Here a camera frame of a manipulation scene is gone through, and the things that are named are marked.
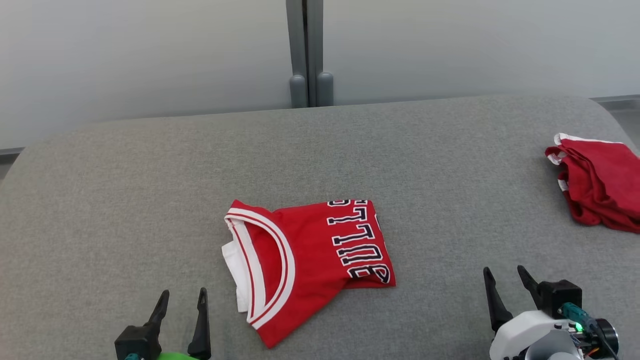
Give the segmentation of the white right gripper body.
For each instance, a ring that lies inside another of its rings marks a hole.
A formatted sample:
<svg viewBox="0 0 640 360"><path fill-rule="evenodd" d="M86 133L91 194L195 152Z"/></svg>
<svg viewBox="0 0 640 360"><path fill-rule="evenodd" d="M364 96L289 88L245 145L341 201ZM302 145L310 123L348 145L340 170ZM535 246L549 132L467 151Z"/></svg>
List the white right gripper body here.
<svg viewBox="0 0 640 360"><path fill-rule="evenodd" d="M541 310L522 312L501 326L489 348L491 360L617 360L618 333L610 322L594 319L598 330Z"/></svg>

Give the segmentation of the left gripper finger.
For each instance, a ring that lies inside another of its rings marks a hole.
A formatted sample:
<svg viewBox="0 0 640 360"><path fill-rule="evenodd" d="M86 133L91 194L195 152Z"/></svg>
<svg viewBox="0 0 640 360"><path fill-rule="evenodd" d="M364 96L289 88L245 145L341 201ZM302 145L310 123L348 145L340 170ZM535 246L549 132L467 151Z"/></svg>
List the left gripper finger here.
<svg viewBox="0 0 640 360"><path fill-rule="evenodd" d="M198 310L198 317L196 320L192 340L187 347L187 354L189 357L197 360L210 360L210 315L208 306L208 292L205 287L202 287L199 290L198 303L196 308Z"/></svg>
<svg viewBox="0 0 640 360"><path fill-rule="evenodd" d="M170 291L164 290L151 312L149 320L146 322L146 328L150 334L160 333L162 321L166 317L169 307Z"/></svg>

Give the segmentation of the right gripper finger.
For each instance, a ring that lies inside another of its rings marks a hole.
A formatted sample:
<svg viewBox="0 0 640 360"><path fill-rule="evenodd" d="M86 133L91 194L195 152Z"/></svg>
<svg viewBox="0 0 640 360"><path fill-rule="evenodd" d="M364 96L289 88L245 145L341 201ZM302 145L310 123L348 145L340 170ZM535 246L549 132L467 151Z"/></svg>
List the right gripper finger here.
<svg viewBox="0 0 640 360"><path fill-rule="evenodd" d="M530 292L532 300L534 301L535 307L538 310L542 309L543 299L541 294L538 291L538 282L535 281L533 276L531 276L530 272L527 271L525 266L518 265L517 267L519 278L521 279L522 285L525 289Z"/></svg>
<svg viewBox="0 0 640 360"><path fill-rule="evenodd" d="M483 269L483 279L487 298L490 326L494 333L503 325L514 319L514 315L506 309L496 288L496 281L488 266Z"/></svg>

